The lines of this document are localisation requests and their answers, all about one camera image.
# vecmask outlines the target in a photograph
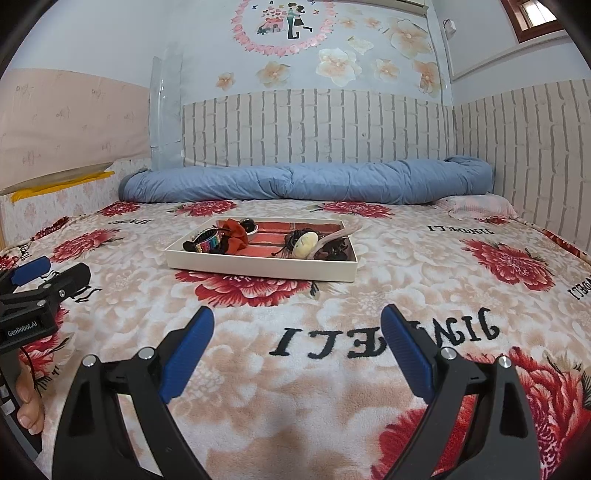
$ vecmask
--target bracelet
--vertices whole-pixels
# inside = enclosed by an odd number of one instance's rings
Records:
[[[209,253],[216,248],[222,241],[220,230],[217,228],[210,228],[200,233],[193,241],[195,251],[200,254]]]

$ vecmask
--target tray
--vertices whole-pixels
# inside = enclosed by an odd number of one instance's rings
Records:
[[[345,227],[345,224],[340,220],[257,217],[252,219],[259,225],[259,231],[253,238],[249,238],[249,243],[256,245],[249,245],[246,249],[240,251],[239,255],[204,254],[183,250],[183,242],[193,240],[199,233],[215,225],[221,225],[229,218],[241,220],[241,218],[231,216],[209,218],[198,228],[188,232],[167,247],[164,253],[168,266],[179,270],[247,277],[283,278],[286,280],[341,282],[353,282],[355,280],[358,262],[350,239],[347,239],[350,259],[347,261],[297,260],[268,256],[271,251],[276,252],[281,249],[283,245],[282,239],[290,228],[299,229],[308,224],[313,225],[312,228],[315,230],[328,234]]]

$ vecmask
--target red flower pattern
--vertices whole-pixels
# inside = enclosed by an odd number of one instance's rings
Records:
[[[69,220],[70,220],[70,217],[60,218],[53,225],[48,226],[48,227],[44,228],[43,230],[39,230],[35,235],[33,235],[31,237],[31,241],[39,240],[40,238],[43,238],[44,236],[47,236],[50,233],[57,232],[58,230],[63,228],[66,225],[66,223],[68,223]]]
[[[506,225],[509,223],[509,220],[506,217],[500,216],[477,218],[476,220],[482,223],[492,223],[493,225]]]
[[[577,371],[558,372],[542,365],[513,347],[508,356],[517,368],[535,423],[541,458],[541,480],[547,480],[591,421],[591,411],[583,408],[583,375]],[[470,358],[494,362],[492,355]],[[465,397],[450,442],[433,475],[454,467],[460,454],[476,398]],[[411,439],[425,408],[408,410],[388,425],[379,436],[382,458],[372,465],[372,480],[381,480],[398,460]]]
[[[95,230],[82,236],[67,240],[53,249],[52,262],[62,263],[76,258],[88,250],[100,247],[102,244],[115,240],[118,230]]]
[[[309,281],[241,277],[186,270],[178,272],[176,279],[199,283],[195,288],[195,295],[212,307],[271,307],[311,287]]]
[[[66,314],[68,314],[68,311],[60,307],[56,314],[58,331],[49,337],[29,343],[24,347],[31,358],[31,363],[35,369],[36,379],[41,377],[49,377],[51,374],[51,370],[53,369],[52,365],[55,349],[60,345],[61,342],[59,329],[61,329],[61,326],[64,323],[64,317]],[[27,357],[22,351],[18,352],[18,356],[22,363],[25,365],[29,364]]]
[[[123,215],[124,213],[134,212],[136,210],[139,210],[137,203],[115,202],[100,210],[99,213],[104,217],[114,217],[115,215]]]
[[[542,230],[542,233],[547,236],[550,240],[552,240],[556,245],[559,247],[564,248],[567,252],[572,253],[575,257],[581,258],[581,250],[579,250],[574,245],[562,240],[558,235],[546,230],[545,228]]]
[[[367,218],[389,218],[393,215],[389,208],[365,202],[328,202],[321,204],[315,212],[347,213]]]
[[[18,263],[18,257],[9,257],[8,255],[3,255],[0,257],[0,271],[2,270],[10,270]]]
[[[181,205],[174,211],[176,215],[188,213],[192,217],[211,217],[216,213],[225,213],[237,206],[231,200],[208,200],[206,202],[191,203],[190,205]]]
[[[515,285],[523,282],[530,290],[549,291],[554,287],[552,275],[544,262],[529,252],[504,244],[487,244],[480,240],[462,240],[480,265],[484,265],[499,280]]]

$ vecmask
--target window frame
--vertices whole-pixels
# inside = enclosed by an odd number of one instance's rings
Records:
[[[525,1],[526,0],[501,0],[501,3],[503,4],[503,7],[505,7],[507,15],[509,16],[511,25],[513,25],[513,30],[515,30],[515,35],[517,36],[517,41],[519,43],[541,37],[548,33],[564,30],[564,27],[558,20],[552,20],[552,22],[546,22],[541,25],[536,25],[535,27],[530,27],[528,19],[526,19],[525,13],[521,9],[521,5],[524,4]]]

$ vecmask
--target window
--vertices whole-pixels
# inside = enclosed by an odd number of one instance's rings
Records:
[[[519,43],[562,30],[556,17],[540,0],[501,0]]]

